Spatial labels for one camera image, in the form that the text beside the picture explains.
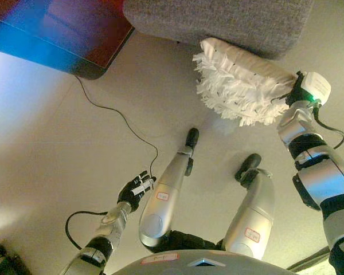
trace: black rubber foot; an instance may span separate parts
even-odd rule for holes
[[[198,139],[199,139],[199,130],[196,128],[191,128],[187,135],[185,145],[191,147],[192,150],[194,150]]]
[[[240,169],[234,175],[236,181],[242,181],[242,174],[249,169],[257,168],[261,162],[261,156],[259,154],[251,154],[249,155],[245,161],[242,163]]]

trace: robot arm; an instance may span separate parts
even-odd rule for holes
[[[322,211],[330,263],[344,274],[344,161],[326,144],[312,126],[312,110],[327,101],[330,84],[319,74],[299,72],[286,98],[290,109],[284,114],[278,133],[298,173],[294,185],[302,201]]]
[[[103,274],[108,259],[120,244],[127,216],[138,208],[140,199],[155,180],[144,171],[128,182],[119,194],[117,206],[102,218],[95,236],[60,274]]]

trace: red label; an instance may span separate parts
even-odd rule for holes
[[[251,228],[246,228],[245,236],[254,242],[260,242],[260,234]]]
[[[158,194],[157,194],[157,199],[160,199],[162,201],[168,201],[168,198],[169,198],[168,193],[158,192]]]

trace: white fringe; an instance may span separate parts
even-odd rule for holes
[[[274,100],[273,103],[271,100],[290,92],[288,81],[292,80],[278,82],[234,63],[227,72],[220,66],[227,66],[227,54],[215,56],[218,54],[214,54],[211,60],[205,53],[193,57],[197,63],[196,70],[201,73],[197,93],[201,94],[207,107],[214,109],[224,119],[240,117],[240,126],[255,125],[255,122],[269,125],[288,108],[283,100]]]

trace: mop head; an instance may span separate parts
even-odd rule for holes
[[[291,91],[296,76],[216,38],[203,40],[201,48],[193,57],[201,73],[197,93],[222,118],[240,118],[240,126],[269,125],[288,108],[278,98]]]

